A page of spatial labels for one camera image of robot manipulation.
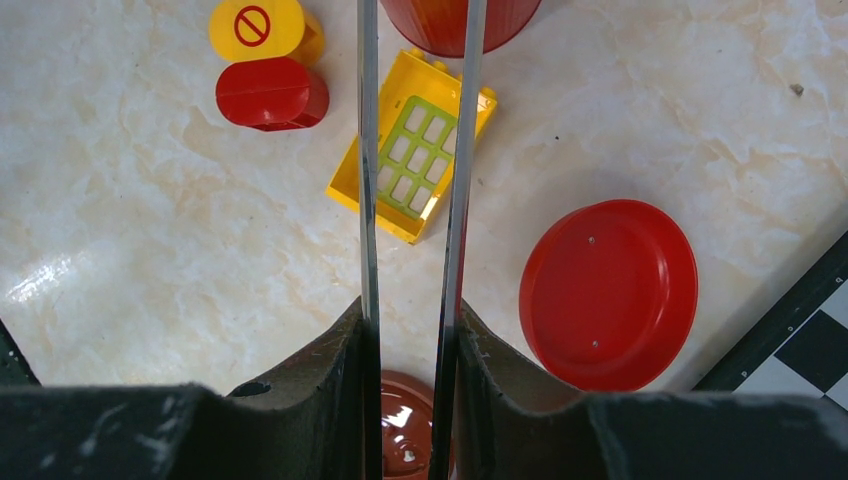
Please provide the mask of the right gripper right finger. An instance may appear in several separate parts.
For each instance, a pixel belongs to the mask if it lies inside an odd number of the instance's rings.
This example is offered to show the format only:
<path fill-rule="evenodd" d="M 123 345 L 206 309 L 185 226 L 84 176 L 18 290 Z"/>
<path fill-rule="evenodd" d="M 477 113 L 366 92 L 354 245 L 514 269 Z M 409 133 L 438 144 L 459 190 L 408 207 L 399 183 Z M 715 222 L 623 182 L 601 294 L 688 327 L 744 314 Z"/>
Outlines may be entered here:
<path fill-rule="evenodd" d="M 463 479 L 843 479 L 847 416 L 798 395 L 590 393 L 469 306 L 458 327 Z"/>

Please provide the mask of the silver metal tongs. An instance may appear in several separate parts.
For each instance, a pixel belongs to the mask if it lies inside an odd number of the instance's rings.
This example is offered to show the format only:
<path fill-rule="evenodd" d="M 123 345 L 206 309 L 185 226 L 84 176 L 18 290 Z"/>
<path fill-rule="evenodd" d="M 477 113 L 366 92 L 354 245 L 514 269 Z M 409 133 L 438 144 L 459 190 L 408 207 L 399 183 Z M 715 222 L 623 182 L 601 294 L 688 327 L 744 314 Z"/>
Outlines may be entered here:
<path fill-rule="evenodd" d="M 383 477 L 380 409 L 380 317 L 376 231 L 413 241 L 441 205 L 449 208 L 435 370 L 428 475 L 452 475 L 452 427 L 462 279 L 474 147 L 495 101 L 481 85 L 486 5 L 467 6 L 463 70 L 419 51 L 401 52 L 385 77 L 378 74 L 377 5 L 357 5 L 357 130 L 348 153 L 357 172 L 354 198 L 360 223 L 363 471 Z"/>

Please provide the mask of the brown round lid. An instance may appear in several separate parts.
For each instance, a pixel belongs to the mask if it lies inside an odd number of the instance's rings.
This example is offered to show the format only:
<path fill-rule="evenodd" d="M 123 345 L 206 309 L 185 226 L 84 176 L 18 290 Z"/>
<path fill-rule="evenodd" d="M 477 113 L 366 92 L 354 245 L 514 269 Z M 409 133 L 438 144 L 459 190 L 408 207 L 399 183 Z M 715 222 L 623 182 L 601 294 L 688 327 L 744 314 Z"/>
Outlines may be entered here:
<path fill-rule="evenodd" d="M 433 389 L 403 372 L 381 372 L 384 479 L 427 479 L 432 450 Z"/>

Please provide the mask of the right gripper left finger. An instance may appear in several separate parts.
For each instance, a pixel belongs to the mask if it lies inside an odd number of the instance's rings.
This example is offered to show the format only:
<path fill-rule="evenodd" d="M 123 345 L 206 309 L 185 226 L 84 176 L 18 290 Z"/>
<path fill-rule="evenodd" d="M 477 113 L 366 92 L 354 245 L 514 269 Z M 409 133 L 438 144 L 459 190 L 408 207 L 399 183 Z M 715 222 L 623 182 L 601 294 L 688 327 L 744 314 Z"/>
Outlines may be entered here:
<path fill-rule="evenodd" d="M 204 385 L 47 387 L 1 334 L 5 479 L 357 479 L 361 304 L 227 395 Z"/>

